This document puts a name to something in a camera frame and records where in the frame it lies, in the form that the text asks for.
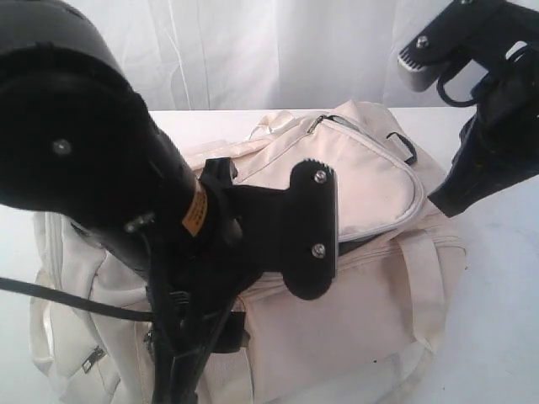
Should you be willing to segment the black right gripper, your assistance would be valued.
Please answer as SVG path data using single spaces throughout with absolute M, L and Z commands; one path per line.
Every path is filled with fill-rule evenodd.
M 478 105 L 454 170 L 429 201 L 446 217 L 538 175 L 538 65 L 514 67 Z

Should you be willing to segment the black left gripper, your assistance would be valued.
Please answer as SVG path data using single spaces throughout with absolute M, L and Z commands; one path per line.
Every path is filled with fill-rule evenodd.
M 195 403 L 199 378 L 252 277 L 234 256 L 240 219 L 226 191 L 237 169 L 229 157 L 209 159 L 200 178 L 186 165 L 159 193 L 142 238 L 149 257 L 147 295 L 153 312 L 152 402 Z

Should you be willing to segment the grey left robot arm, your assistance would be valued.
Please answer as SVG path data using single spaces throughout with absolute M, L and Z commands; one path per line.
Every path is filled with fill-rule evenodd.
M 93 24 L 62 1 L 1 4 L 1 202 L 65 216 L 147 282 L 151 311 L 6 279 L 4 290 L 152 326 L 156 403 L 195 403 L 196 386 L 247 283 L 227 191 L 201 178 L 155 124 Z

